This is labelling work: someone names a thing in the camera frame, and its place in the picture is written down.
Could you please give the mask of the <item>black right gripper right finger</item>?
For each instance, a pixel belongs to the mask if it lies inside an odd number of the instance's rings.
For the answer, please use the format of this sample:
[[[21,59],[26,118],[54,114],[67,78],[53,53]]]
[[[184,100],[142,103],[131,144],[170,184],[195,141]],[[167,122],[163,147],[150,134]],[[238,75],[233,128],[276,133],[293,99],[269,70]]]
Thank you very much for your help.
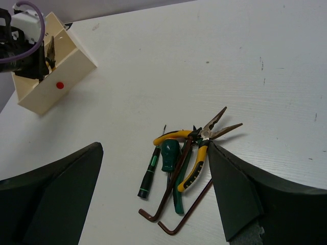
[[[258,168],[211,143],[208,159],[229,244],[326,244],[326,190]]]

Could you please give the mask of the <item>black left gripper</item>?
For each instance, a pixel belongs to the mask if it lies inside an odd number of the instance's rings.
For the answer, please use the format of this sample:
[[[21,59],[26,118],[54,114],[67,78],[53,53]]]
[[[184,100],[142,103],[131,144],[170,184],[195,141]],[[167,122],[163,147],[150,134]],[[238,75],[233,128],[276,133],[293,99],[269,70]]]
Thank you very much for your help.
[[[12,15],[1,9],[1,72],[43,80],[49,74],[43,42],[30,44],[23,31],[11,26]]]

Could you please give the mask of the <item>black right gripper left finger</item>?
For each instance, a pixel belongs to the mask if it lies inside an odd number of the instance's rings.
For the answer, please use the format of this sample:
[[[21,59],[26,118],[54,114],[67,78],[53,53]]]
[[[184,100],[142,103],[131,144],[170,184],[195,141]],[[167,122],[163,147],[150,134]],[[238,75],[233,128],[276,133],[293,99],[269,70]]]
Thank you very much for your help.
[[[1,180],[1,244],[78,244],[102,160],[94,142]]]

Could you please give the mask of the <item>long brown hex key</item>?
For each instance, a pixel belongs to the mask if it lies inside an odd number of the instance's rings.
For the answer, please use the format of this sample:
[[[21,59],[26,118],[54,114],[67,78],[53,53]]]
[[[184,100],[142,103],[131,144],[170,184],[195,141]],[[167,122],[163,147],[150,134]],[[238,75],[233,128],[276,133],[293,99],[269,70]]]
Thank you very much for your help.
[[[185,158],[187,156],[188,150],[191,148],[192,145],[192,141],[193,139],[191,137],[188,137],[186,140],[186,146],[185,149],[182,153],[182,155],[180,156],[179,160],[176,163],[176,167],[175,167],[175,171],[173,172],[173,175],[171,177],[171,180],[169,182],[168,187],[165,190],[165,193],[161,199],[161,202],[156,210],[156,213],[154,215],[149,214],[146,210],[144,209],[139,209],[138,213],[143,216],[146,220],[150,221],[150,222],[156,222],[157,220],[159,220],[159,218],[161,217],[162,212],[165,209],[166,203],[170,197],[170,194],[173,190],[173,187],[175,185],[175,182],[177,180],[177,177],[181,171],[181,168],[183,166],[183,163],[185,161]]]

